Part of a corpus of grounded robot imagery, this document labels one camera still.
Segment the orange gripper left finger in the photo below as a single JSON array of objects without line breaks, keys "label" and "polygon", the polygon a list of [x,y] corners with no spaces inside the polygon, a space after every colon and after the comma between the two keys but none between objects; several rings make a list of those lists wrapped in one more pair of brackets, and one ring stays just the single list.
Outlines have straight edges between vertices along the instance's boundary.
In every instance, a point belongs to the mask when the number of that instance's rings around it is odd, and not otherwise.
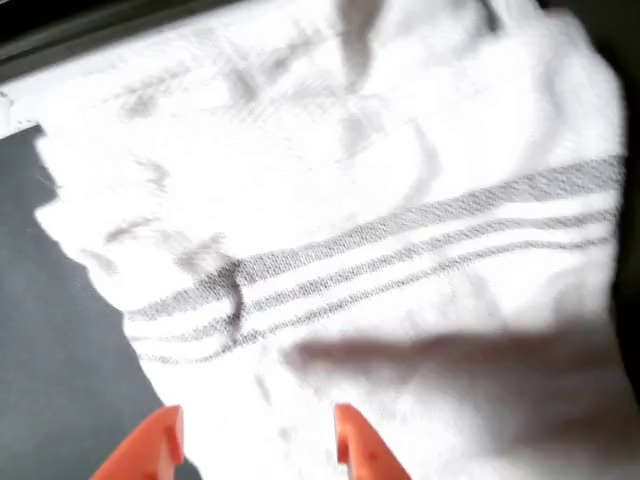
[{"label": "orange gripper left finger", "polygon": [[178,406],[157,409],[111,453],[92,480],[174,480],[184,462],[184,415]]}]

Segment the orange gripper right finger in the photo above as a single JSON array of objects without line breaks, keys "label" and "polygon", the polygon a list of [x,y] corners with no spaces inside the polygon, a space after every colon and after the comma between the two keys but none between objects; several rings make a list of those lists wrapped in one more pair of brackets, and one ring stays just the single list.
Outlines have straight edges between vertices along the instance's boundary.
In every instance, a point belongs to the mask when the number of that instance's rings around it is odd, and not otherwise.
[{"label": "orange gripper right finger", "polygon": [[334,409],[337,461],[350,480],[410,480],[377,430],[351,404]]}]

